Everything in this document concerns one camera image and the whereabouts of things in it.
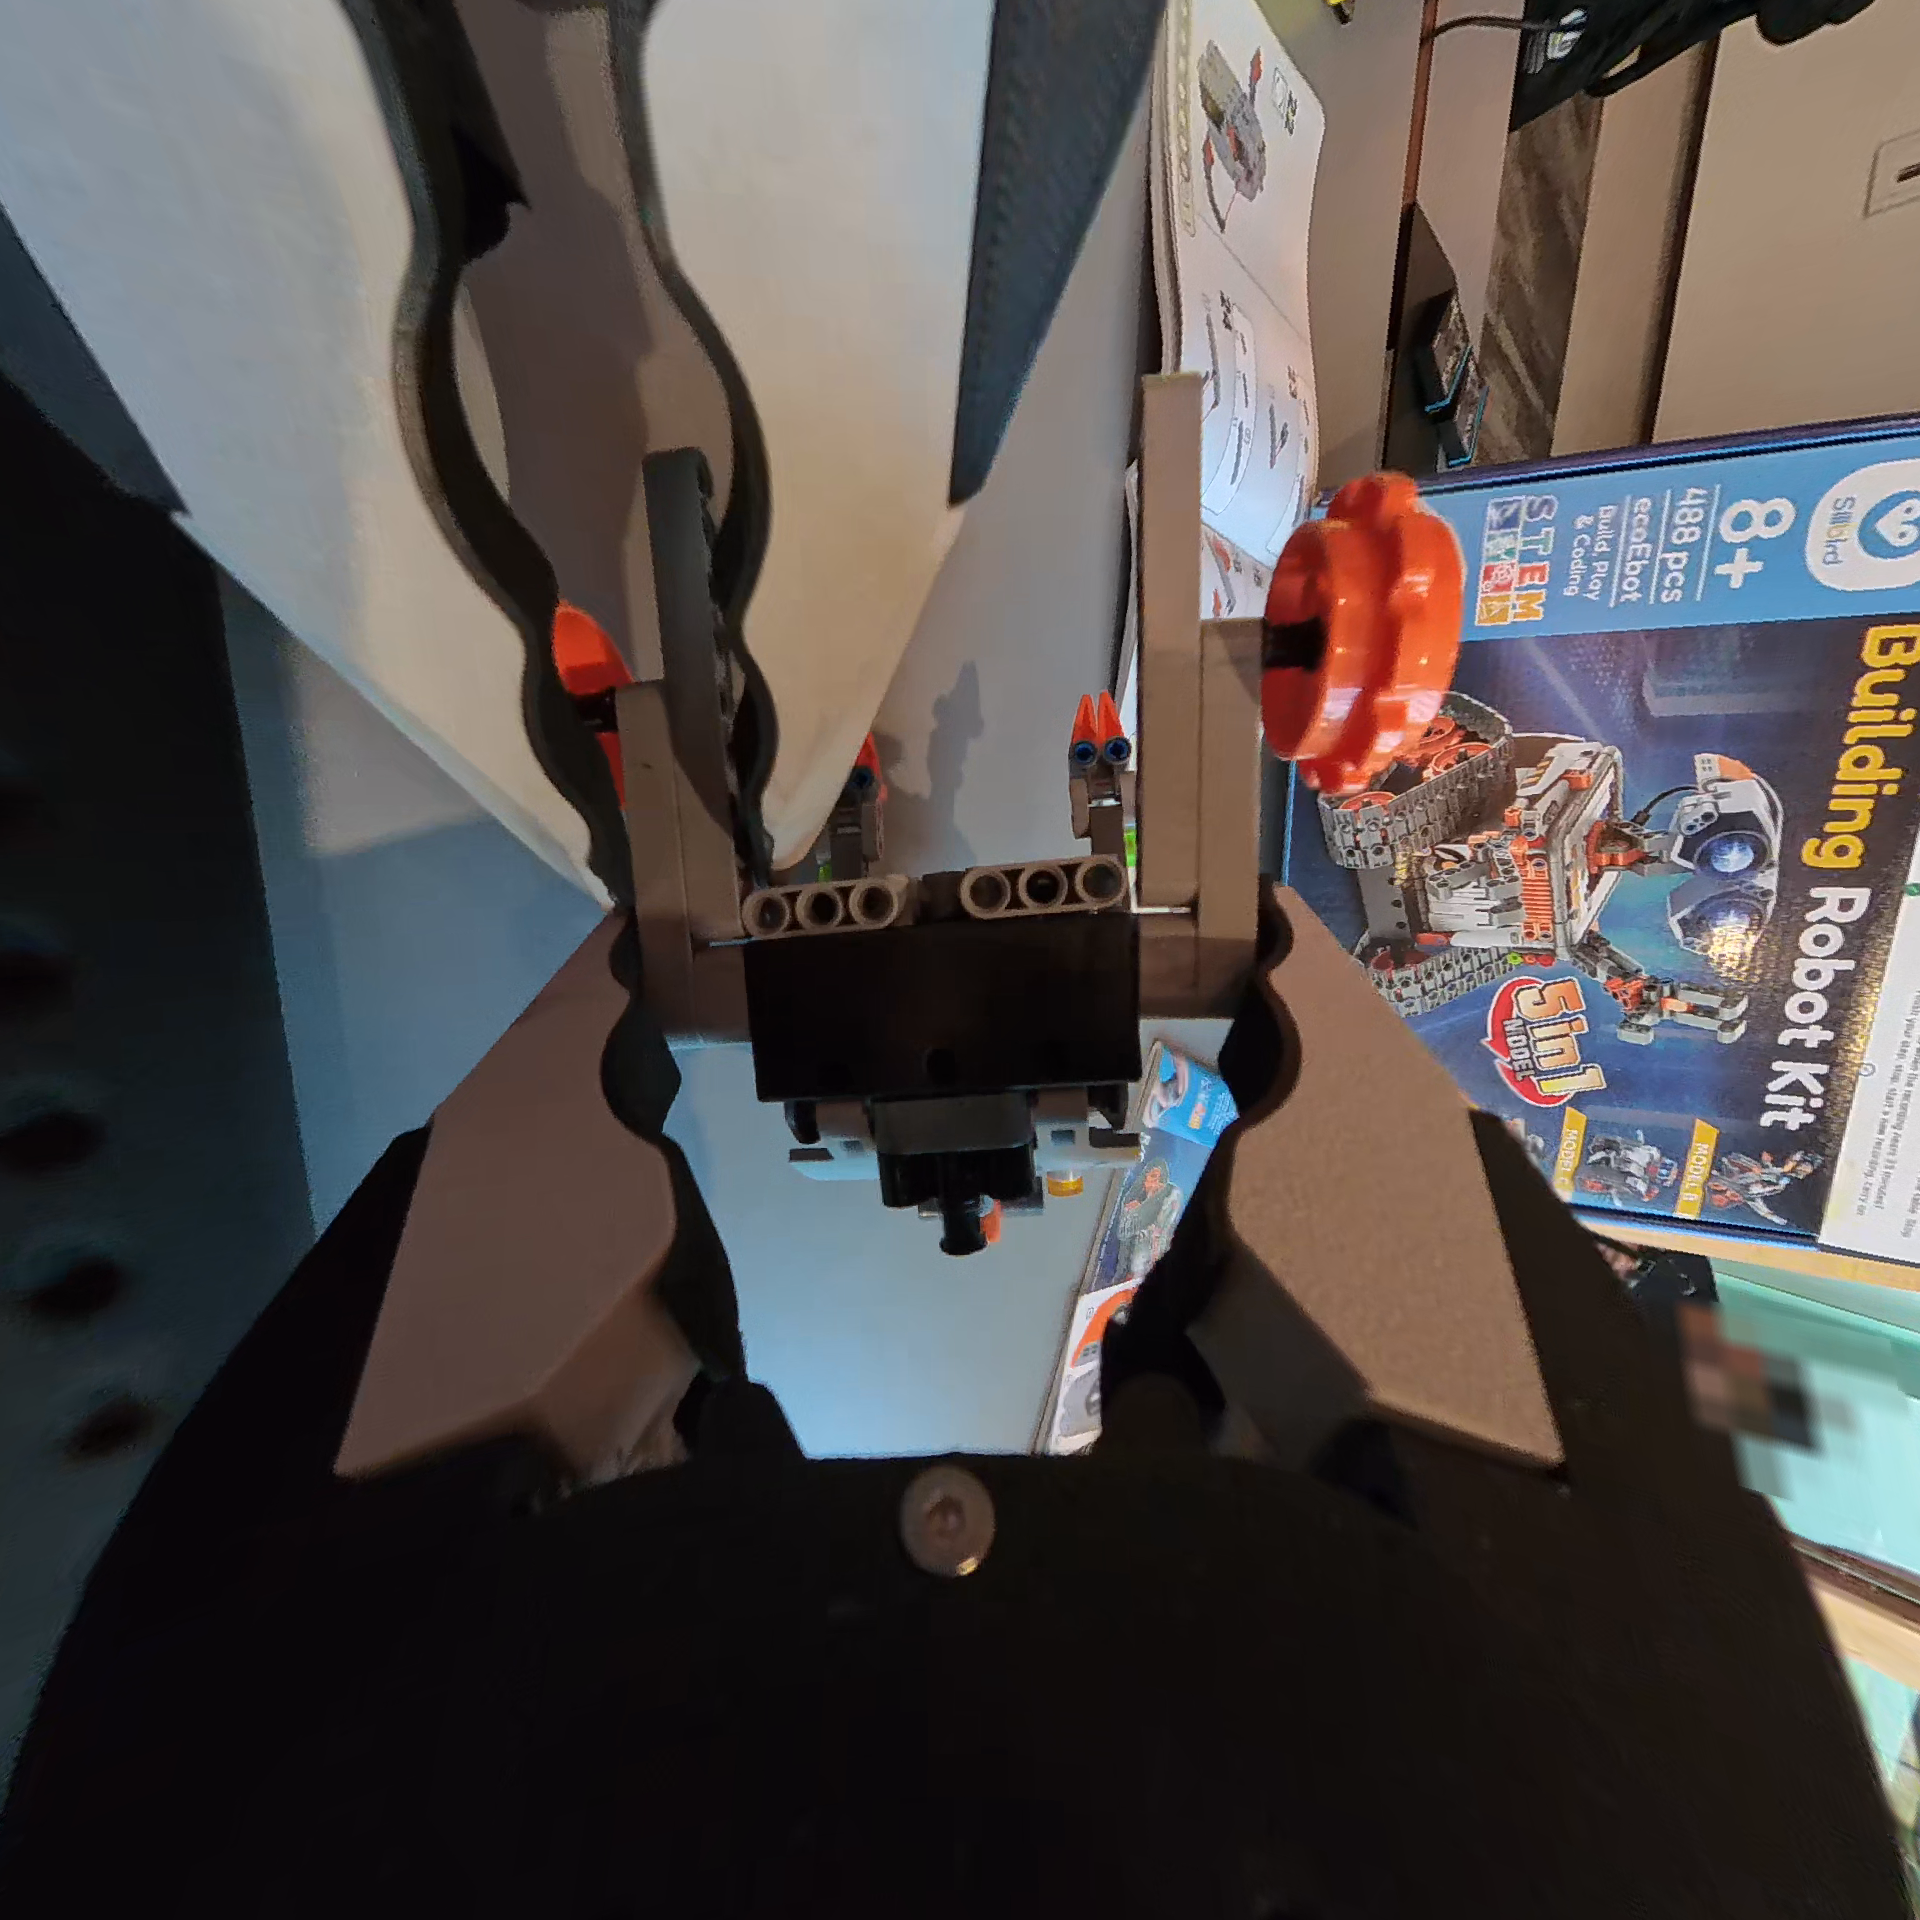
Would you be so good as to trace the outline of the white instruction booklet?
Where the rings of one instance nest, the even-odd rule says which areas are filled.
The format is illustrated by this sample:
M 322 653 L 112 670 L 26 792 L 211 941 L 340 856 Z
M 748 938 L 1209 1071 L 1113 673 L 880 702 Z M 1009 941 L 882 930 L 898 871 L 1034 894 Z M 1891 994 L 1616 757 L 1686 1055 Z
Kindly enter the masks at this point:
M 1161 370 L 1203 393 L 1203 618 L 1264 610 L 1316 498 L 1308 246 L 1323 140 L 1323 104 L 1257 4 L 1165 6 L 1145 229 Z

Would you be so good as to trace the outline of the blue cover booklet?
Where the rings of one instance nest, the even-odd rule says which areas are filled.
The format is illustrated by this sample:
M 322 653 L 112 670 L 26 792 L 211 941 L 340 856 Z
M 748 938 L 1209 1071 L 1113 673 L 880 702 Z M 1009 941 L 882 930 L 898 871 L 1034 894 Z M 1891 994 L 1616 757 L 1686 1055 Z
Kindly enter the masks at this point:
M 1154 1032 L 1130 1109 L 1139 1146 L 1102 1193 L 1035 1428 L 1037 1454 L 1083 1454 L 1097 1439 L 1107 1332 L 1122 1326 L 1139 1286 L 1170 1247 L 1217 1142 L 1234 1120 L 1234 1097 L 1213 1061 L 1180 1032 Z

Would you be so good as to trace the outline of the orange wheel grey beam leg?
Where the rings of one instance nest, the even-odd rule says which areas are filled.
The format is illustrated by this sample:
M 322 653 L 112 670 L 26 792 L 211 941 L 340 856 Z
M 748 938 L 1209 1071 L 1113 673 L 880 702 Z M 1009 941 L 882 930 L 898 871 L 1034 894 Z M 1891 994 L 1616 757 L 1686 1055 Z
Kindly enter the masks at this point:
M 1465 566 L 1413 479 L 1376 472 L 1286 536 L 1250 614 L 1201 617 L 1197 374 L 1140 383 L 1139 1013 L 1222 1017 L 1257 961 L 1262 753 L 1329 797 L 1438 714 Z

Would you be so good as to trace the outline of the blue robot kit box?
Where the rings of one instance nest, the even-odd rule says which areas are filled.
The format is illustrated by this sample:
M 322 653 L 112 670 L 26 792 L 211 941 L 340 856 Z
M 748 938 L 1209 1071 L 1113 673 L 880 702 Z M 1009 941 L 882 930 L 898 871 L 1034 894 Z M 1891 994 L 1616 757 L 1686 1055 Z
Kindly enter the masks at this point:
M 1280 874 L 1571 1205 L 1916 1264 L 1916 417 L 1425 505 L 1451 692 Z

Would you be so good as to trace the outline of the grey toy robot model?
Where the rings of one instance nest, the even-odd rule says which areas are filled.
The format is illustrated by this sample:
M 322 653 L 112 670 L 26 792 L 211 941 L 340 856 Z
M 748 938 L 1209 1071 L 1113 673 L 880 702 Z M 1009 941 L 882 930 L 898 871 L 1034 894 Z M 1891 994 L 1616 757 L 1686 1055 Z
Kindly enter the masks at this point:
M 888 871 L 865 741 L 798 868 L 753 864 L 748 746 L 763 687 L 714 597 L 714 477 L 696 448 L 640 469 L 662 673 L 638 679 L 561 606 L 558 677 L 608 761 L 632 850 L 640 983 L 672 1040 L 742 1040 L 811 1180 L 875 1182 L 949 1257 L 1001 1218 L 1139 1153 L 1139 930 L 1126 864 L 1133 741 L 1081 697 L 1065 773 L 1083 852 Z

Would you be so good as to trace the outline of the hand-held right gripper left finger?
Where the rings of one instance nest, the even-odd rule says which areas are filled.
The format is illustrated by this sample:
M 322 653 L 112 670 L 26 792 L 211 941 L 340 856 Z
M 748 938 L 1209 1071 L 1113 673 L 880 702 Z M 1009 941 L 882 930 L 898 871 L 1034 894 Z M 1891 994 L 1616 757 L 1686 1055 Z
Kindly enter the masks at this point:
M 608 914 L 434 1111 L 337 1474 L 498 1439 L 570 1478 L 661 1469 L 692 1452 L 696 1384 L 746 1376 L 635 970 Z

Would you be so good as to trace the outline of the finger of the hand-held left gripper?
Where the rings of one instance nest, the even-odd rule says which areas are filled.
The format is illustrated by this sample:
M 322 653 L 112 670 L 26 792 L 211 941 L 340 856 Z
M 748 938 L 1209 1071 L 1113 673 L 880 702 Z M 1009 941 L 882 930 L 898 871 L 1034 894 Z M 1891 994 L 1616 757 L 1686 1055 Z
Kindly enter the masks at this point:
M 633 639 L 633 257 L 590 4 L 5 4 L 5 359 L 590 901 L 546 652 Z
M 995 6 L 608 4 L 649 257 L 723 380 L 746 806 L 790 868 L 937 584 Z

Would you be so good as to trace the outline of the small black blue box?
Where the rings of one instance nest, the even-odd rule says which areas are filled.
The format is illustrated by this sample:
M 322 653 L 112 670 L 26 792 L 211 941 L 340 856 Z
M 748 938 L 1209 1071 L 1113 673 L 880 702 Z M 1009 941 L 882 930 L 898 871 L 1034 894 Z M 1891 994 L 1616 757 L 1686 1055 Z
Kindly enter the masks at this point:
M 1459 290 L 1430 296 L 1417 312 L 1410 380 L 1444 469 L 1475 461 L 1485 413 L 1485 374 Z

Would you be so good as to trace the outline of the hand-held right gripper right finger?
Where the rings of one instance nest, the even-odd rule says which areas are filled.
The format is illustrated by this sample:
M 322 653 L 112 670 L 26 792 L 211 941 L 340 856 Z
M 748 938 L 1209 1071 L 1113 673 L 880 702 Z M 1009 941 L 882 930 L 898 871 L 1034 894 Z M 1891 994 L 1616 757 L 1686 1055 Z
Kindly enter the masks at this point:
M 1467 1101 L 1284 884 L 1221 1045 L 1236 1122 L 1104 1348 L 1104 1448 L 1313 1468 L 1362 1425 L 1560 1468 Z

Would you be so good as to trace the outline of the grey desk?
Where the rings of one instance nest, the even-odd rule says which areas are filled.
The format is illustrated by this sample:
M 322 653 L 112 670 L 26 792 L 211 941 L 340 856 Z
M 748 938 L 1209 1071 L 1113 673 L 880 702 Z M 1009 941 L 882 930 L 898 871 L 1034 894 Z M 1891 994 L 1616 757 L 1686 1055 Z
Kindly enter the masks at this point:
M 1065 839 L 1076 687 L 1113 647 L 1121 469 L 1145 292 L 1145 114 L 1090 225 L 1010 437 L 877 713 L 909 871 Z M 237 582 L 225 638 L 306 1197 L 294 1250 L 430 1114 L 595 911 Z M 670 1112 L 741 1284 L 753 1373 L 829 1455 L 1027 1452 L 1099 1189 L 945 1257 L 874 1184 L 817 1184 L 741 1046 L 681 1053 Z

